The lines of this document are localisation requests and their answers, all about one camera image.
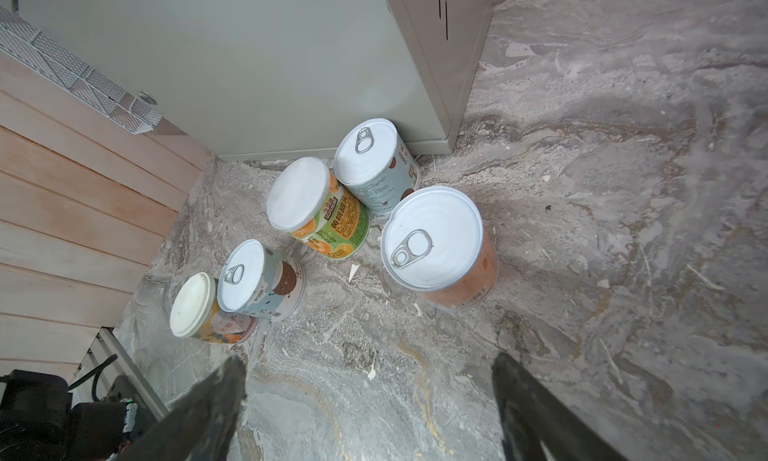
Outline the yellow can plastic lid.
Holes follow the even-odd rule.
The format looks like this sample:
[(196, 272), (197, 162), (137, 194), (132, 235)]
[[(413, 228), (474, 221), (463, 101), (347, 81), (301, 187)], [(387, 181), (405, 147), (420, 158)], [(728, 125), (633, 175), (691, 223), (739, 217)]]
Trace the yellow can plastic lid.
[(355, 253), (370, 228), (367, 207), (316, 157), (300, 158), (282, 171), (266, 211), (273, 227), (331, 260)]

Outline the orange labelled can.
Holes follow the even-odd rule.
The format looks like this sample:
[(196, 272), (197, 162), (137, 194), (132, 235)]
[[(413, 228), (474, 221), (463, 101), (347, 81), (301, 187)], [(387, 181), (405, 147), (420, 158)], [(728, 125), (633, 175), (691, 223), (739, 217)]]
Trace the orange labelled can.
[(499, 273), (478, 207), (448, 186), (422, 188), (401, 200), (385, 223), (380, 252), (397, 283), (445, 310), (480, 303)]

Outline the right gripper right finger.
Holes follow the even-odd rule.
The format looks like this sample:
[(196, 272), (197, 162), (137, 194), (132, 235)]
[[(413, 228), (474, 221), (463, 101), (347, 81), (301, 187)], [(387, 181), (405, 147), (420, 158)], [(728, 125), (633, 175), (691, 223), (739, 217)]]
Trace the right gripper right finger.
[(518, 361), (499, 353), (492, 383), (507, 460), (623, 460)]

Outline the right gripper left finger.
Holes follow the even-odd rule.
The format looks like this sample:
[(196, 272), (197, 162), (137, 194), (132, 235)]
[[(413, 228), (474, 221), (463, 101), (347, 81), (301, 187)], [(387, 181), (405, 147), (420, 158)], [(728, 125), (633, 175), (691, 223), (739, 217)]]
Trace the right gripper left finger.
[(225, 460), (246, 398), (246, 365), (228, 358), (119, 460)]

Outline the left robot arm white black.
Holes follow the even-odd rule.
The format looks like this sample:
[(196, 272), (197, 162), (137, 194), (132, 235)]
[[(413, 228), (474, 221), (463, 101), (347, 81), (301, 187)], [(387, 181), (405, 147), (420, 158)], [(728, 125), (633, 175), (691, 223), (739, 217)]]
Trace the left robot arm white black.
[(3, 460), (109, 460), (156, 424), (125, 375), (97, 394), (110, 355), (72, 384), (56, 375), (13, 370), (1, 377)]

